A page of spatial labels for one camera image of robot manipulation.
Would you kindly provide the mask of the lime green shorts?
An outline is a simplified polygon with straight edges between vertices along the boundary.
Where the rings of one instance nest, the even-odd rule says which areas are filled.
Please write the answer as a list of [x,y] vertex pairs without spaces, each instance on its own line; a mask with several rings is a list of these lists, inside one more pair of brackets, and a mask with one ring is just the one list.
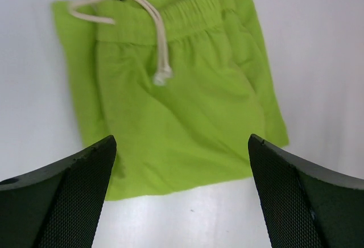
[[247,142],[289,138],[253,0],[52,4],[82,141],[113,135],[106,199],[251,176]]

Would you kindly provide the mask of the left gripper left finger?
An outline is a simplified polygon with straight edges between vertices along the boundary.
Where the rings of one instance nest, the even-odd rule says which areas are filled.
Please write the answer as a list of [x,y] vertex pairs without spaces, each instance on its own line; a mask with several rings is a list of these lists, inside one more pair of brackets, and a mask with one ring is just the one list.
[[91,247],[116,151],[109,135],[1,181],[1,247]]

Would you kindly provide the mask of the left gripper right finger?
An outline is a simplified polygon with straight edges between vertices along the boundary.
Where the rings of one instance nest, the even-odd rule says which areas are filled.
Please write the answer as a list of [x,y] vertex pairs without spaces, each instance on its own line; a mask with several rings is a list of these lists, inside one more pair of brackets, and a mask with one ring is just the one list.
[[363,247],[363,180],[274,146],[248,141],[272,247]]

